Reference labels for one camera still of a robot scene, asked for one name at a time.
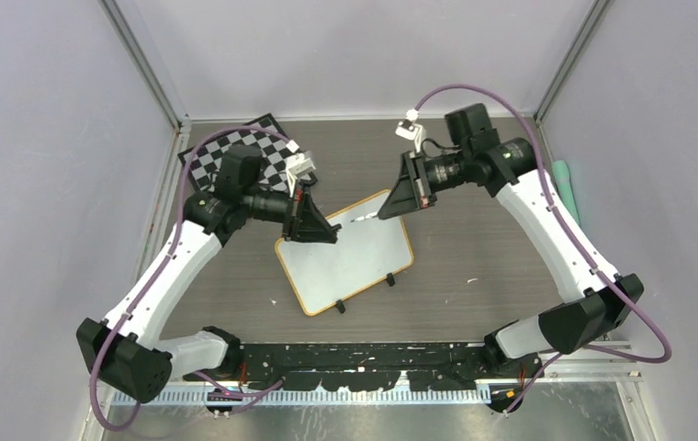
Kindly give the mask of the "yellow framed whiteboard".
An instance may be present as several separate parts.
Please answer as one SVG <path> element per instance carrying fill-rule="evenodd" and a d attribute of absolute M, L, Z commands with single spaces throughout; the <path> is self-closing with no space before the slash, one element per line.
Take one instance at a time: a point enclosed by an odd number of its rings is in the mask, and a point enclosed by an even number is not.
<path fill-rule="evenodd" d="M 346 303 L 386 282 L 387 274 L 395 276 L 413 264 L 411 241 L 401 217 L 350 223 L 378 211 L 389 193 L 382 189 L 330 215 L 330 224 L 342 224 L 335 244 L 276 242 L 276 256 L 306 315 L 334 308 L 337 300 Z"/>

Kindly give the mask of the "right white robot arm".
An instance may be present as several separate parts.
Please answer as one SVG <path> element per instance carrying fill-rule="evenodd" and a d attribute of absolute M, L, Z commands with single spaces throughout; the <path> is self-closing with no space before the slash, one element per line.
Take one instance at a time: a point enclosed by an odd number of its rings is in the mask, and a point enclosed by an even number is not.
<path fill-rule="evenodd" d="M 552 187 L 535 147 L 524 138 L 501 141 L 482 104 L 445 115 L 454 144 L 439 156 L 426 155 L 419 110 L 410 109 L 396 133 L 413 141 L 400 157 L 400 173 L 377 212 L 381 220 L 434 206 L 447 189 L 475 184 L 487 190 L 522 227 L 557 287 L 560 304 L 510 323 L 484 339 L 484 365 L 507 377 L 521 357 L 543 351 L 567 355 L 615 330 L 644 292 L 635 274 L 620 274 L 591 244 Z"/>

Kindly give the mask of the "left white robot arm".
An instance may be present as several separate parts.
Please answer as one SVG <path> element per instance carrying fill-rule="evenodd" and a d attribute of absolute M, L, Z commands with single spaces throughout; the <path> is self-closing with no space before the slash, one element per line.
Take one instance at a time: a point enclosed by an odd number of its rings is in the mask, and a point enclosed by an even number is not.
<path fill-rule="evenodd" d="M 260 185 L 264 165 L 260 150 L 231 146 L 209 189 L 186 199 L 181 220 L 134 288 L 101 321 L 86 318 L 78 326 L 92 379 L 147 403 L 170 380 L 195 371 L 207 369 L 220 380 L 240 372 L 239 343 L 227 332 L 209 326 L 171 340 L 161 333 L 202 268 L 247 221 L 280 224 L 287 242 L 336 243 L 340 228 L 320 213 L 305 184 L 315 170 L 310 153 L 293 152 L 285 160 L 284 191 Z"/>

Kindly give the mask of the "white whiteboard marker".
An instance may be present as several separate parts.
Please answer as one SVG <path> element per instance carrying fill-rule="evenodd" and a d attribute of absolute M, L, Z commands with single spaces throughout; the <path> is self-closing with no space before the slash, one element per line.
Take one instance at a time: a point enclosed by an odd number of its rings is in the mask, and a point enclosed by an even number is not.
<path fill-rule="evenodd" d="M 362 215 L 362 216 L 359 216 L 359 217 L 356 217 L 356 218 L 350 220 L 350 223 L 373 220 L 373 219 L 377 218 L 377 216 L 378 216 L 377 211 L 373 211 L 373 212 L 367 213 L 365 215 Z"/>

